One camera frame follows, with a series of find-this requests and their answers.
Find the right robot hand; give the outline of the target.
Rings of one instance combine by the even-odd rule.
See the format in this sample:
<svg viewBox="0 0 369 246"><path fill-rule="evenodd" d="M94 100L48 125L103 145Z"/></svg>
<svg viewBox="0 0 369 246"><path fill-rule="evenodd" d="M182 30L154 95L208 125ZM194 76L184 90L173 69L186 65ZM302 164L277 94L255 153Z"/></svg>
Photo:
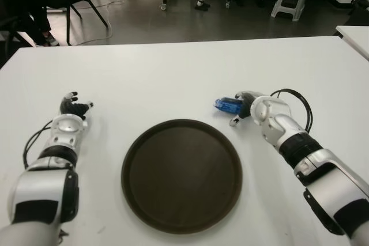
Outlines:
<svg viewBox="0 0 369 246"><path fill-rule="evenodd" d="M259 92L237 92L235 98L242 101L239 113L231 119L229 125L235 127L242 119L252 117L256 124L261 125L266 120L266 108L259 105L268 97Z"/></svg>

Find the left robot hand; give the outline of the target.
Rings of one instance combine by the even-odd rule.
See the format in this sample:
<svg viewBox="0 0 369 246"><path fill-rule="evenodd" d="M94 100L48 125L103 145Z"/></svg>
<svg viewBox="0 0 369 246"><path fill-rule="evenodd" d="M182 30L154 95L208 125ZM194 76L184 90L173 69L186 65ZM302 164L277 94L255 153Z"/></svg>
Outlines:
<svg viewBox="0 0 369 246"><path fill-rule="evenodd" d="M91 101L78 103L77 95L77 92L70 92L63 97L59 107L60 114L72 114L85 120L85 114L94 106L94 104Z"/></svg>

